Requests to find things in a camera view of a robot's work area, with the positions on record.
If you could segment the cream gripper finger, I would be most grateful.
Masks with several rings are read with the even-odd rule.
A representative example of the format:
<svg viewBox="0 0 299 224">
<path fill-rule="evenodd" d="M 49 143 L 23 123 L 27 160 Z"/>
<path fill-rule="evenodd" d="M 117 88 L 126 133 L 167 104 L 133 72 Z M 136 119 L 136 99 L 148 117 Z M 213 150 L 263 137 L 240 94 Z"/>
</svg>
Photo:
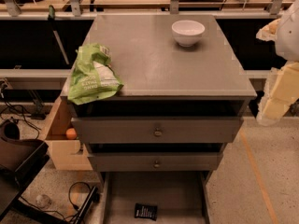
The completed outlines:
<svg viewBox="0 0 299 224">
<path fill-rule="evenodd" d="M 272 68 L 263 92 L 256 119 L 259 124 L 269 126 L 280 121 L 299 99 L 299 62 L 286 62 L 280 69 Z"/>
<path fill-rule="evenodd" d="M 256 37 L 262 41 L 275 41 L 276 40 L 276 31 L 280 19 L 273 20 L 266 24 L 262 29 L 258 31 Z"/>
</svg>

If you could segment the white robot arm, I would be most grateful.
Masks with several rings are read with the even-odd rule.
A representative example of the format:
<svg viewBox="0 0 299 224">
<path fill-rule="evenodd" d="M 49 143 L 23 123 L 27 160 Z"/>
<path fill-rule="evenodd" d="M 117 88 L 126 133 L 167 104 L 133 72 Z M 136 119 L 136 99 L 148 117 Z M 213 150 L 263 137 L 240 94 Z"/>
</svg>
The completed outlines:
<svg viewBox="0 0 299 224">
<path fill-rule="evenodd" d="M 286 60 L 280 68 L 272 68 L 263 88 L 264 95 L 258 104 L 259 124 L 272 125 L 287 113 L 299 99 L 299 0 L 259 30 L 256 37 L 274 41 L 276 55 Z"/>
</svg>

